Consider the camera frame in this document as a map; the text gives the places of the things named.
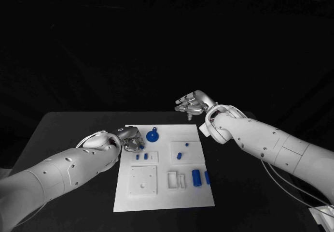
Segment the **black table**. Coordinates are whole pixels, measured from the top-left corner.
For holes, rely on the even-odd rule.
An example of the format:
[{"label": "black table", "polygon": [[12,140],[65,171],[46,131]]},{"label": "black table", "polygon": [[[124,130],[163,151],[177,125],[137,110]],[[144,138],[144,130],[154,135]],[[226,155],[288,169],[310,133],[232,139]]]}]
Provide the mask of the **black table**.
[{"label": "black table", "polygon": [[[74,148],[84,137],[125,124],[196,124],[180,112],[61,112],[48,113],[39,123],[10,175],[43,159]],[[114,213],[120,162],[76,190],[53,199],[19,231],[228,231],[318,232],[311,213],[277,186],[261,161],[241,150],[235,141],[225,145],[199,131],[210,174],[215,207]]]}]

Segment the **small blue piece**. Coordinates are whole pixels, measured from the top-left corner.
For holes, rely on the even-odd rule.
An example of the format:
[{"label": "small blue piece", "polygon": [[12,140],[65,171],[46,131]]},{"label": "small blue piece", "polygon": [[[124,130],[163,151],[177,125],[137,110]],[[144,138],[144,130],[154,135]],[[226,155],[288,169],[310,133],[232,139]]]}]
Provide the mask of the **small blue piece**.
[{"label": "small blue piece", "polygon": [[202,186],[202,181],[200,181],[200,171],[196,169],[193,170],[193,185],[196,187]]},{"label": "small blue piece", "polygon": [[157,128],[154,127],[153,130],[147,133],[146,139],[153,143],[158,140],[158,133]]},{"label": "small blue piece", "polygon": [[209,173],[207,173],[207,171],[205,171],[205,175],[206,175],[207,184],[210,185],[210,178],[209,178]]}]

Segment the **table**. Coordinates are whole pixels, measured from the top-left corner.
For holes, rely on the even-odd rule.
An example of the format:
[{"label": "table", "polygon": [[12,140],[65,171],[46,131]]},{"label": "table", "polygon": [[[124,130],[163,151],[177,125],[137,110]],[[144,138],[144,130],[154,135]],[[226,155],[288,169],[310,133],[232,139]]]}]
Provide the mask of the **table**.
[{"label": "table", "polygon": [[[196,124],[180,112],[52,112],[35,130],[10,175],[43,159],[74,148],[84,137],[125,124]],[[200,141],[212,181],[215,207],[114,213],[120,162],[76,190],[53,199],[15,232],[88,231],[228,231],[318,232],[307,207],[282,191],[261,161],[241,150],[235,141],[225,145],[212,137]]]}]

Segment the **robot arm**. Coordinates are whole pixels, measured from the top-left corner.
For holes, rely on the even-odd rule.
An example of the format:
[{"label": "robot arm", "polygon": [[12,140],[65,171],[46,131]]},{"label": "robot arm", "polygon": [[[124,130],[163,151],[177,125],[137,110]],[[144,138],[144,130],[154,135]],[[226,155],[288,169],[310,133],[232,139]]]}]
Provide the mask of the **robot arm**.
[{"label": "robot arm", "polygon": [[205,95],[197,90],[176,101],[182,103],[177,111],[192,115],[206,111],[206,122],[200,126],[203,134],[222,144],[233,138],[242,150],[308,182],[334,204],[334,152],[248,118],[232,105],[213,103],[207,96],[203,98]]},{"label": "robot arm", "polygon": [[10,232],[51,200],[75,190],[118,161],[122,150],[144,148],[137,127],[98,132],[84,142],[0,181],[0,232]]}]

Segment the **black background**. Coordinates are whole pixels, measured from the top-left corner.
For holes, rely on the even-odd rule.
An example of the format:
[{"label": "black background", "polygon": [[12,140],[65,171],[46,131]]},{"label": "black background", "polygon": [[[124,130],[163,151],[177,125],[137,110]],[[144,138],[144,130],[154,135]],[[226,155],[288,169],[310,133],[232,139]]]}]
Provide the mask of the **black background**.
[{"label": "black background", "polygon": [[220,104],[334,150],[334,4],[311,1],[26,1],[3,7],[0,166],[48,112]]}]

